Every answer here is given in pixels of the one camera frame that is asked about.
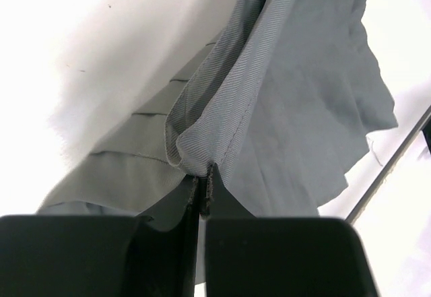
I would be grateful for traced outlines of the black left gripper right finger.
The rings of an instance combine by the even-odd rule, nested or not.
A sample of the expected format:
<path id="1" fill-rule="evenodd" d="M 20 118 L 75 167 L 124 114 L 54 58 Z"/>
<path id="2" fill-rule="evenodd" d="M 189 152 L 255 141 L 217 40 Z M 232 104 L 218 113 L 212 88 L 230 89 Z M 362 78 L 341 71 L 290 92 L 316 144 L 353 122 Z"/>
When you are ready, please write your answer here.
<path id="1" fill-rule="evenodd" d="M 337 218 L 258 218 L 207 175 L 207 296 L 378 296 L 357 232 Z"/>

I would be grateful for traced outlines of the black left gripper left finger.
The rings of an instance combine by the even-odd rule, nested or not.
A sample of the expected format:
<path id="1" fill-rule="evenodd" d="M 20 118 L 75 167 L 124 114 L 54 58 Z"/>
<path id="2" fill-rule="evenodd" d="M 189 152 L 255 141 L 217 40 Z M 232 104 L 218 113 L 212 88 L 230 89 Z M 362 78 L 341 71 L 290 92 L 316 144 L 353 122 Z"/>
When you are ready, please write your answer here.
<path id="1" fill-rule="evenodd" d="M 188 176 L 134 217 L 2 217 L 1 295 L 192 296 L 198 186 Z"/>

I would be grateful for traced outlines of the grey pleated skirt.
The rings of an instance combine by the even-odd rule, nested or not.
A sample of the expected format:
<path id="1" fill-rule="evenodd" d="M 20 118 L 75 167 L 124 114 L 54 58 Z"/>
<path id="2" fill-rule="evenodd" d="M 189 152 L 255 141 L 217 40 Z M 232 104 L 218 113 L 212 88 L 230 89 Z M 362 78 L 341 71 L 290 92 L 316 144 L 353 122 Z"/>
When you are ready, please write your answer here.
<path id="1" fill-rule="evenodd" d="M 367 135 L 397 126 L 366 1 L 238 0 L 222 32 L 39 212 L 135 216 L 216 165 L 254 216 L 317 216 L 368 153 Z"/>

